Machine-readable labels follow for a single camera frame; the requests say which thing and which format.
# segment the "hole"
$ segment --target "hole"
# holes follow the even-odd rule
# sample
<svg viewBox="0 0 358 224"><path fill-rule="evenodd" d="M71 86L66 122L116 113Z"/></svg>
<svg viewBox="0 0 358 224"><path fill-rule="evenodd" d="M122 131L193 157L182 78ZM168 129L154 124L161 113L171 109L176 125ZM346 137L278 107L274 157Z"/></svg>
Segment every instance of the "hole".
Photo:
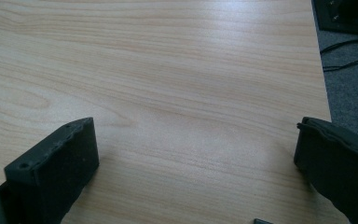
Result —
<svg viewBox="0 0 358 224"><path fill-rule="evenodd" d="M30 166L30 164L28 164L27 162L23 162L22 164L19 165L20 169L26 169Z"/></svg>

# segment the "light wood surface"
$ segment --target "light wood surface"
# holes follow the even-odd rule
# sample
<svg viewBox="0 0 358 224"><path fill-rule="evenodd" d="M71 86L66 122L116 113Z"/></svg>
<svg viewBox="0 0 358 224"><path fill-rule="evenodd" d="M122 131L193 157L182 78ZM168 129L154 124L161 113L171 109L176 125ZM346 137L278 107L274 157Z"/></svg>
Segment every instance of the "light wood surface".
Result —
<svg viewBox="0 0 358 224"><path fill-rule="evenodd" d="M310 0L0 1L3 168L94 117L62 223L346 223L293 164L329 119Z"/></svg>

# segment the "gray carpet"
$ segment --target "gray carpet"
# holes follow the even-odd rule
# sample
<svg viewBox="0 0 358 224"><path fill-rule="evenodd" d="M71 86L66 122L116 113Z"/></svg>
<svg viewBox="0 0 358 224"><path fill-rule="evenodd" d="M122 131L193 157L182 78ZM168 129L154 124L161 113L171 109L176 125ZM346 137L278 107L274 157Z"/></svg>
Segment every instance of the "gray carpet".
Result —
<svg viewBox="0 0 358 224"><path fill-rule="evenodd" d="M320 49L338 42L358 39L358 35L320 31L318 26L316 29ZM358 60L358 45L353 45L326 53L322 57L322 65L343 65L356 60ZM332 121L358 134L358 65L324 73L324 80Z"/></svg>

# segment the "wooden table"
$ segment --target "wooden table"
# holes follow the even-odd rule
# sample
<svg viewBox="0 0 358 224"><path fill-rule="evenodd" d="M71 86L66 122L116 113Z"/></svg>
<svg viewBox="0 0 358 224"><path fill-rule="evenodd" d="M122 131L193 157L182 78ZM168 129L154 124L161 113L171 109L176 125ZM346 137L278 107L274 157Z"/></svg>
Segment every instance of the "wooden table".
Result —
<svg viewBox="0 0 358 224"><path fill-rule="evenodd" d="M310 0L0 1L3 168L94 117L62 223L346 223L293 164L329 119Z"/></svg>

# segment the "black cable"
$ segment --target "black cable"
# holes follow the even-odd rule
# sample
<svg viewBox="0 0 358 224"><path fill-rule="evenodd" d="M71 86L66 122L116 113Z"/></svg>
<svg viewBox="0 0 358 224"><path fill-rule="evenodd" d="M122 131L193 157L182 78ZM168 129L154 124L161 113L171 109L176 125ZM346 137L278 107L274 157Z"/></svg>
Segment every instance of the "black cable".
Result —
<svg viewBox="0 0 358 224"><path fill-rule="evenodd" d="M358 43L358 39L354 39L354 40L349 40L349 41L345 41L345 42L341 42L341 43L337 43L335 45L329 46L325 49L321 50L321 56L327 52L333 51L335 49L339 49L343 46L347 46L347 45L351 45L351 44L357 44ZM324 72L334 72L334 71L338 71L341 69L345 69L348 67L352 67L358 64L358 60L351 62L351 63L347 63L344 65L333 65L333 66L324 66Z"/></svg>

